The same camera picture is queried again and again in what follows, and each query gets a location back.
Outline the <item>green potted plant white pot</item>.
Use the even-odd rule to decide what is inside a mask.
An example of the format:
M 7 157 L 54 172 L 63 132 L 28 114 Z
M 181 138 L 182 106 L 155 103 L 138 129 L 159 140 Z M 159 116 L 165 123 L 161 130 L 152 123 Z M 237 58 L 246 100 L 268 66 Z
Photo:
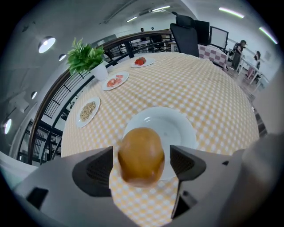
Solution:
M 72 49 L 68 51 L 67 63 L 70 75 L 82 72 L 91 73 L 97 80 L 104 81 L 108 72 L 104 64 L 104 49 L 102 46 L 93 48 L 91 44 L 83 44 L 82 39 L 72 42 Z

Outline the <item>black railing with wooden handrail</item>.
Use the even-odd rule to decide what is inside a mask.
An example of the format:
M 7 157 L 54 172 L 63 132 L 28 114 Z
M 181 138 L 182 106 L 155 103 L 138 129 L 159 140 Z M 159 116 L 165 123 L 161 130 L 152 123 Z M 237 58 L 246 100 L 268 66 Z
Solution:
M 102 44 L 108 54 L 105 63 L 109 70 L 126 57 L 133 58 L 138 53 L 166 52 L 173 35 L 168 30 L 134 33 L 116 38 Z M 83 71 L 70 74 L 66 69 L 54 82 L 44 96 L 35 118 L 30 120 L 25 129 L 17 160 L 25 164 L 43 164 L 56 156 L 60 156 L 63 127 L 70 112 L 69 105 L 76 96 L 91 82 L 97 80 L 93 73 Z

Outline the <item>golden bread bun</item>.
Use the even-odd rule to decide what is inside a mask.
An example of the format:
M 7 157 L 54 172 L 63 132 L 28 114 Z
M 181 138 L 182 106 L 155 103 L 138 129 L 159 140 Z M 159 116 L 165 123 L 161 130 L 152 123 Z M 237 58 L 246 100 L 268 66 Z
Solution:
M 121 178 L 137 188 L 155 185 L 162 176 L 165 154 L 159 135 L 151 128 L 129 131 L 118 149 Z

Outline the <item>black mesh office chair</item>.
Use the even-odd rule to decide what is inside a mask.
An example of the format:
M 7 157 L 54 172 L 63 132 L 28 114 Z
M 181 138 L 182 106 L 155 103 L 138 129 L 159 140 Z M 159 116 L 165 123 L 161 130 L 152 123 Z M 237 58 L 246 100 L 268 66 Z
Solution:
M 195 20 L 189 16 L 172 12 L 176 16 L 176 23 L 170 24 L 170 30 L 180 53 L 199 58 L 197 31 Z

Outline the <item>small plate of red food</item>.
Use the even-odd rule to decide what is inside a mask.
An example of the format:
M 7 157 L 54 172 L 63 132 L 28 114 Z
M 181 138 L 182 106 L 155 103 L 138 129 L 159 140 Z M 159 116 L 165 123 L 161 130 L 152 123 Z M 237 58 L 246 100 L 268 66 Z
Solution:
M 139 57 L 138 59 L 136 59 L 132 64 L 131 64 L 131 68 L 140 68 L 140 67 L 146 67 L 149 65 L 152 65 L 155 63 L 155 59 L 154 58 L 149 58 L 149 57 Z

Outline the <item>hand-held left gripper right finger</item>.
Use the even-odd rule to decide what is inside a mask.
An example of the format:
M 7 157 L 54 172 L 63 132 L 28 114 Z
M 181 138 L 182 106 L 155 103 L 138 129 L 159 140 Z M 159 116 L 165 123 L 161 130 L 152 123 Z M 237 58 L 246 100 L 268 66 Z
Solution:
M 170 146 L 178 178 L 171 222 L 162 227 L 235 227 L 266 199 L 263 145 L 259 139 L 231 156 Z

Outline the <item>small plate of pink slices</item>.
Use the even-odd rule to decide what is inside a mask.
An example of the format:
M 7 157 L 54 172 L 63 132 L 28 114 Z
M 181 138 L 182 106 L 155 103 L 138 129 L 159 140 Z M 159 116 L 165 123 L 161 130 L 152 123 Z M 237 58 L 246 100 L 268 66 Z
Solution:
M 126 71 L 115 73 L 102 82 L 102 90 L 109 91 L 122 85 L 129 78 L 129 73 Z

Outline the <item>yellow checked cloth round table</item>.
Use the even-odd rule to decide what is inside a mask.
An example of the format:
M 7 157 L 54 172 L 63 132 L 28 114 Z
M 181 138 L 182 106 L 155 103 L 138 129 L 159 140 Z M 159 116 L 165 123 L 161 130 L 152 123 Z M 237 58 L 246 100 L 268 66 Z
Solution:
M 177 52 L 156 53 L 154 64 L 131 68 L 128 59 L 115 65 L 110 75 L 126 71 L 119 87 L 103 91 L 90 86 L 72 107 L 61 144 L 63 157 L 108 146 L 117 146 L 129 120 L 140 111 L 163 106 L 186 116 L 196 131 L 198 149 L 223 155 L 245 149 L 259 139 L 258 125 L 246 94 L 210 60 Z M 76 114 L 90 98 L 100 107 L 90 123 L 76 126 Z

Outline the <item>white panel with black frame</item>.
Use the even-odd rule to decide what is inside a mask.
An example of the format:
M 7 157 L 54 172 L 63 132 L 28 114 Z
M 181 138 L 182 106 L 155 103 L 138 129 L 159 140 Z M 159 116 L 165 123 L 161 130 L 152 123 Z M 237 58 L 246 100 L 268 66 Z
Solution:
M 210 45 L 224 51 L 227 47 L 229 32 L 223 29 L 210 26 L 209 43 Z

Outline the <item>small plate of grains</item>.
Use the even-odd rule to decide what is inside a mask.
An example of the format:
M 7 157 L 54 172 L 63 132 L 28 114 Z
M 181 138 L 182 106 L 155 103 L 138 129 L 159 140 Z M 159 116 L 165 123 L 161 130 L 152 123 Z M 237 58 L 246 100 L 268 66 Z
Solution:
M 88 99 L 76 114 L 76 126 L 82 128 L 91 122 L 100 107 L 100 98 L 92 97 Z

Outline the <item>purple checked cloth table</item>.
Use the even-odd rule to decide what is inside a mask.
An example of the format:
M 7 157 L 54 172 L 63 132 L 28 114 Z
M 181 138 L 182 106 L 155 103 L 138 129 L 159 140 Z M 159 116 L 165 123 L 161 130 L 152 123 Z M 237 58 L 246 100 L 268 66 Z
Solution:
M 227 69 L 228 56 L 220 49 L 198 44 L 198 51 L 200 58 L 209 59 L 213 63 L 220 66 L 223 70 Z

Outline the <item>black cabinet box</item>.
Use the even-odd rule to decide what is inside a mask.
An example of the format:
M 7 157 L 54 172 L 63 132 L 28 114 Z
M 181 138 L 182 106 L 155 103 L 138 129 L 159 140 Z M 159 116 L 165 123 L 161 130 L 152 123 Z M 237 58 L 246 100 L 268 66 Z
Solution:
M 195 20 L 195 30 L 197 32 L 198 44 L 207 46 L 209 45 L 209 22 Z

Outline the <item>plate with orange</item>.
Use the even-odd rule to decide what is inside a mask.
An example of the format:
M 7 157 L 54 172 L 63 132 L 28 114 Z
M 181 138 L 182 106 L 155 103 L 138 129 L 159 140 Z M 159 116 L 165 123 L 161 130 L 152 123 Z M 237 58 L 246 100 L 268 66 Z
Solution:
M 151 107 L 142 110 L 126 125 L 124 135 L 135 128 L 147 127 L 160 137 L 165 154 L 165 166 L 160 180 L 170 180 L 176 176 L 170 165 L 170 146 L 185 146 L 196 149 L 196 131 L 185 115 L 168 107 Z

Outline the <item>white long table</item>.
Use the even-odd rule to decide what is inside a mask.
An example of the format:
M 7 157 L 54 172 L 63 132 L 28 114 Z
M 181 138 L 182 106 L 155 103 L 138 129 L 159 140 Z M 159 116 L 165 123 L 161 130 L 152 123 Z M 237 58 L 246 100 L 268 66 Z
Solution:
M 253 59 L 252 58 L 246 58 L 244 55 L 241 56 L 241 60 L 239 63 L 239 66 L 237 68 L 237 72 L 238 75 L 243 71 L 243 69 L 245 68 L 245 66 L 248 67 L 252 67 L 253 66 Z M 260 71 L 259 69 L 255 69 L 254 74 L 251 78 L 247 78 L 249 81 L 249 84 L 256 84 L 256 86 L 258 87 L 259 85 L 263 85 L 266 86 L 269 83 L 269 80 L 265 77 L 264 73 Z

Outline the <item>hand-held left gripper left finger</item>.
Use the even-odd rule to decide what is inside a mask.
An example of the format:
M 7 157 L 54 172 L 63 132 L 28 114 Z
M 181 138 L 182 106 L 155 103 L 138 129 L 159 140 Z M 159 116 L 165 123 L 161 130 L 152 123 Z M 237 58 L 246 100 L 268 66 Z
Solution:
M 114 204 L 112 168 L 112 147 L 58 158 L 39 166 L 13 193 L 41 226 L 138 227 Z

